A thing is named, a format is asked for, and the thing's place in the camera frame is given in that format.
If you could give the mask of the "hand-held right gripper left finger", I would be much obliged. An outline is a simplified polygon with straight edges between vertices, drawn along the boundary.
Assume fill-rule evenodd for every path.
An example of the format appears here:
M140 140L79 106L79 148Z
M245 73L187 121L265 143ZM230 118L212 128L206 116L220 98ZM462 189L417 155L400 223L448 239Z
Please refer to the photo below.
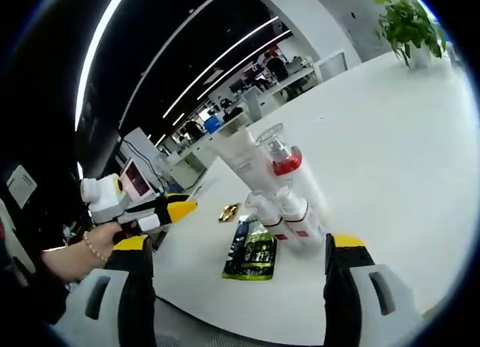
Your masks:
M68 346L155 346L152 244L148 235L118 242L67 297L52 329Z

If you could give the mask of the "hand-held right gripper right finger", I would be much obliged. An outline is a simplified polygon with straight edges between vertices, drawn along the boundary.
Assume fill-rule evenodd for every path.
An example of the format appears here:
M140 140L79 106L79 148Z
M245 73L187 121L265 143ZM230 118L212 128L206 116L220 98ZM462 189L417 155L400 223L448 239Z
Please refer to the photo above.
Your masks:
M353 235L325 237L325 346L407 346L425 326L413 291Z

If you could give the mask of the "person's left hand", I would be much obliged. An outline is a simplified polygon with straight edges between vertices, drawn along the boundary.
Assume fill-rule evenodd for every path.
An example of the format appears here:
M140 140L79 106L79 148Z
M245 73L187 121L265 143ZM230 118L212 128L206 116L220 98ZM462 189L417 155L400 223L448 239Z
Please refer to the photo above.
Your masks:
M88 234L88 240L96 252L104 258L108 258L115 246L115 235L122 232L121 225L112 221L94 227Z

